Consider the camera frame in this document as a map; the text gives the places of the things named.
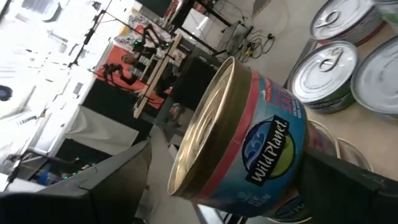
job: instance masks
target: wooden table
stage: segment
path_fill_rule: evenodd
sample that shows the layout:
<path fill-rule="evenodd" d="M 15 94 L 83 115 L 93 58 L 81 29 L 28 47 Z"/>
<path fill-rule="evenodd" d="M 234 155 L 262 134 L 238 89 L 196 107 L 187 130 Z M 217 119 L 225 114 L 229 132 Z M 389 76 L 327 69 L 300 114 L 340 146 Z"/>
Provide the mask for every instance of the wooden table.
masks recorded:
<path fill-rule="evenodd" d="M 144 109 L 145 105 L 148 102 L 148 98 L 150 97 L 150 94 L 152 91 L 154 91 L 154 88 L 159 81 L 160 77 L 163 74 L 163 71 L 165 70 L 168 62 L 170 61 L 170 55 L 174 52 L 174 50 L 177 49 L 178 45 L 180 44 L 180 41 L 182 40 L 182 35 L 178 34 L 173 41 L 173 44 L 169 47 L 166 56 L 162 60 L 158 60 L 156 63 L 154 71 L 151 73 L 148 83 L 149 85 L 146 85 L 144 89 L 141 91 L 141 94 L 139 95 L 139 99 L 137 100 L 136 104 L 134 105 L 134 117 L 139 118 L 142 110 Z"/>
<path fill-rule="evenodd" d="M 363 60 L 375 47 L 394 35 L 389 25 L 358 47 Z M 358 103 L 339 113 L 322 115 L 307 110 L 308 118 L 324 124 L 336 137 L 354 144 L 374 172 L 398 180 L 398 123 L 385 122 Z"/>

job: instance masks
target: tuna can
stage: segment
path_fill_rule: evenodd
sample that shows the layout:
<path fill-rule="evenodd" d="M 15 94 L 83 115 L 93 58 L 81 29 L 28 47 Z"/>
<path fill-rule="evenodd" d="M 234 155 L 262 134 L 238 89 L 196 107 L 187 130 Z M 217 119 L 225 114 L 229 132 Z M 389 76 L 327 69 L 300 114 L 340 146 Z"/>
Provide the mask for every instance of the tuna can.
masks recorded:
<path fill-rule="evenodd" d="M 359 166 L 362 169 L 373 172 L 373 168 L 363 154 L 351 143 L 344 139 L 338 139 L 341 159 Z"/>
<path fill-rule="evenodd" d="M 398 32 L 398 1 L 373 0 L 385 21 L 391 24 L 393 30 Z"/>
<path fill-rule="evenodd" d="M 384 24 L 372 0 L 331 0 L 313 18 L 310 32 L 321 44 L 345 40 L 359 46 L 376 35 Z"/>
<path fill-rule="evenodd" d="M 350 80 L 358 62 L 353 44 L 330 42 L 310 52 L 294 68 L 289 90 L 317 113 L 341 111 L 355 102 Z"/>
<path fill-rule="evenodd" d="M 325 154 L 340 158 L 337 139 L 322 124 L 308 121 L 307 148 L 316 149 Z M 305 207 L 303 198 L 294 187 L 272 209 L 264 214 L 275 223 L 305 223 L 311 219 L 310 212 Z"/>
<path fill-rule="evenodd" d="M 398 123 L 398 36 L 374 49 L 352 78 L 358 103 Z"/>
<path fill-rule="evenodd" d="M 231 57 L 193 114 L 168 192 L 243 217 L 262 215 L 289 191 L 306 140 L 299 100 Z"/>

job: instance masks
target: pull tab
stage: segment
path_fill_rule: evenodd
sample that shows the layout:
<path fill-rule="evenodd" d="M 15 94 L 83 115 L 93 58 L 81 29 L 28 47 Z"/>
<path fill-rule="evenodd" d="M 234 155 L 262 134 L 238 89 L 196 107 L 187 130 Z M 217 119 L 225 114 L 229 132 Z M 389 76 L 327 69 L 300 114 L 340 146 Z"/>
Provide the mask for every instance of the pull tab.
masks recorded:
<path fill-rule="evenodd" d="M 337 65 L 337 62 L 340 59 L 342 53 L 343 49 L 341 47 L 333 49 L 331 51 L 331 54 L 321 61 L 321 63 L 319 64 L 319 70 L 321 72 L 329 72 L 330 70 L 332 70 Z"/>
<path fill-rule="evenodd" d="M 334 10 L 333 12 L 327 14 L 326 16 L 322 17 L 320 20 L 318 20 L 317 25 L 315 28 L 321 28 L 324 26 L 327 26 L 329 24 L 332 24 L 336 22 L 336 20 L 340 16 L 340 11 Z"/>

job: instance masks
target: wild planet logo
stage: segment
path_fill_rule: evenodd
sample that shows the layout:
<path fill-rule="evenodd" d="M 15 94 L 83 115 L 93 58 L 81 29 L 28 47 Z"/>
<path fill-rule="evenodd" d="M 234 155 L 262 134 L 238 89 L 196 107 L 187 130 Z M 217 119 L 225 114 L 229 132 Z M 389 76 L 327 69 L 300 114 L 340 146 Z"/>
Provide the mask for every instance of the wild planet logo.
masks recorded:
<path fill-rule="evenodd" d="M 276 115 L 260 122 L 248 132 L 243 144 L 245 180 L 262 187 L 267 179 L 284 174 L 294 161 L 294 142 L 289 122 Z"/>

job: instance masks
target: silver can lid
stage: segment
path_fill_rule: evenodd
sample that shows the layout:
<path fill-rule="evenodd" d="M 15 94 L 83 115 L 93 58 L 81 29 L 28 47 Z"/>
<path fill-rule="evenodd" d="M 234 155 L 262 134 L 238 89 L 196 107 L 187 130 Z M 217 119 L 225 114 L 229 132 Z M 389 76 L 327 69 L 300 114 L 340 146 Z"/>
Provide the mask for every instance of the silver can lid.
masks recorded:
<path fill-rule="evenodd" d="M 338 90 L 358 64 L 356 47 L 334 41 L 310 52 L 296 66 L 290 90 L 303 103 L 316 102 Z"/>
<path fill-rule="evenodd" d="M 312 20 L 312 37 L 325 40 L 337 36 L 353 27 L 372 7 L 372 0 L 328 1 Z"/>
<path fill-rule="evenodd" d="M 374 49 L 353 76 L 351 89 L 364 107 L 398 114 L 398 36 Z"/>

